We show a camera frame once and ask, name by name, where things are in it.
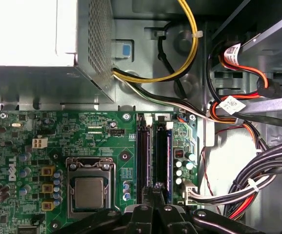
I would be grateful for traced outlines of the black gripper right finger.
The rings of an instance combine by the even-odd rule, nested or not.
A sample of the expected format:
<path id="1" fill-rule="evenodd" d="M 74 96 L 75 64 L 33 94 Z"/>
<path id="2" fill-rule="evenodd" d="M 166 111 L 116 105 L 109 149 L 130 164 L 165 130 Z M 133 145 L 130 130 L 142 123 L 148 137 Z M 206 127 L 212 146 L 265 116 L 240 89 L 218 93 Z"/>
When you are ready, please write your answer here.
<path id="1" fill-rule="evenodd" d="M 158 215 L 164 234 L 261 234 L 262 231 L 246 226 L 210 210 L 198 209 L 191 216 L 174 205 L 166 204 L 163 182 L 155 183 L 160 193 L 157 204 Z"/>

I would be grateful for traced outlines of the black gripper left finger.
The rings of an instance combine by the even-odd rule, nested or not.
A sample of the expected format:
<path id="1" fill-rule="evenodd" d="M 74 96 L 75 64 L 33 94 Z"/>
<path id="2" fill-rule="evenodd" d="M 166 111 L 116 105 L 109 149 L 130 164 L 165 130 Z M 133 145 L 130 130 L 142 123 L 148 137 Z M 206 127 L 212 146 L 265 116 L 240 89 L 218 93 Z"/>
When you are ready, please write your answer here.
<path id="1" fill-rule="evenodd" d="M 154 200 L 153 188 L 142 189 L 141 203 L 128 206 L 124 214 L 114 209 L 91 214 L 62 227 L 55 234 L 150 234 Z"/>

